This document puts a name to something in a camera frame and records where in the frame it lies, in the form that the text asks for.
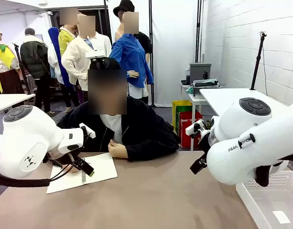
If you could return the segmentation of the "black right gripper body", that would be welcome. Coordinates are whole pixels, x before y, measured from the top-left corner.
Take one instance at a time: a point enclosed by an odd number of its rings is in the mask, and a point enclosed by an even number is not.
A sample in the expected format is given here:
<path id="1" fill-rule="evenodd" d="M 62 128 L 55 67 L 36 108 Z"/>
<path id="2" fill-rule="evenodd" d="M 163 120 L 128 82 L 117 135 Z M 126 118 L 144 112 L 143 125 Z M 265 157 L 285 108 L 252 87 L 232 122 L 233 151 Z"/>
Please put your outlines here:
<path id="1" fill-rule="evenodd" d="M 201 151 L 204 152 L 204 154 L 202 156 L 204 158 L 207 157 L 207 153 L 208 153 L 209 149 L 211 148 L 209 141 L 208 141 L 208 138 L 209 138 L 209 133 L 201 136 L 201 138 L 199 140 L 199 148 Z"/>

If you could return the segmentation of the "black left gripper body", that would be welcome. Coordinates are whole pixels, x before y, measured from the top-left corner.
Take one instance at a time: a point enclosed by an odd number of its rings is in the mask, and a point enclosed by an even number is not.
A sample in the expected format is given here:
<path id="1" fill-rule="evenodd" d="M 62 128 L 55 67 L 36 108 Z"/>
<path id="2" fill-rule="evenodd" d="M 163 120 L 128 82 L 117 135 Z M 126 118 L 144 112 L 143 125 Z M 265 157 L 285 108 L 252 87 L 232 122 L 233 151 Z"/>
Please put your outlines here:
<path id="1" fill-rule="evenodd" d="M 52 163 L 53 166 L 63 167 L 66 165 L 71 165 L 76 157 L 76 153 L 67 153 L 65 155 L 61 154 L 50 154 L 47 153 L 47 160 Z"/>

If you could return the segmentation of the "person's left hand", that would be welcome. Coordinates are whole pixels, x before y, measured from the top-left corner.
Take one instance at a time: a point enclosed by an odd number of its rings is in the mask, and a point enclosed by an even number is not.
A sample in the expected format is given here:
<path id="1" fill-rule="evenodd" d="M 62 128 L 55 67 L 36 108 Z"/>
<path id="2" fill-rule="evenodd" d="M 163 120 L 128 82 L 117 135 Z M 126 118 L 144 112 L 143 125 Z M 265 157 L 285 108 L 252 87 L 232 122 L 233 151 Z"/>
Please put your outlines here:
<path id="1" fill-rule="evenodd" d="M 108 144 L 108 152 L 112 157 L 127 159 L 128 154 L 126 147 L 123 144 L 116 143 L 114 140 L 110 140 Z"/>

